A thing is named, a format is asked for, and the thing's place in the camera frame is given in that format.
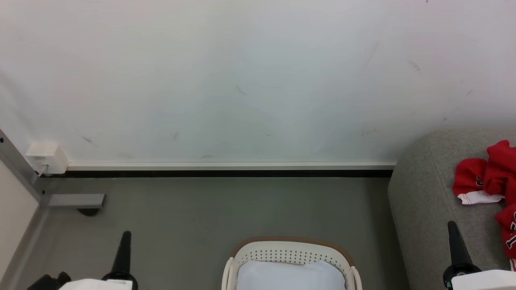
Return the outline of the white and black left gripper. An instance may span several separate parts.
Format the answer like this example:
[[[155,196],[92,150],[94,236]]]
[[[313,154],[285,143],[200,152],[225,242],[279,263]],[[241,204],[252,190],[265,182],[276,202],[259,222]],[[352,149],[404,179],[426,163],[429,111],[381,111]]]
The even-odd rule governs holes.
[[[112,265],[111,272],[101,279],[74,280],[61,286],[61,290],[138,290],[137,280],[130,274],[131,232],[124,231]]]

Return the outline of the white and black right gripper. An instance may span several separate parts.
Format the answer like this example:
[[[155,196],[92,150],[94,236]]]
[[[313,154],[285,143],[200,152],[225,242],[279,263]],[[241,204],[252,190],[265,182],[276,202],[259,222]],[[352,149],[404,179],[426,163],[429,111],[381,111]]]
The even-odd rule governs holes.
[[[451,266],[443,273],[447,290],[514,290],[516,288],[515,264],[510,270],[481,271],[471,264],[471,258],[462,234],[454,221],[447,223]]]

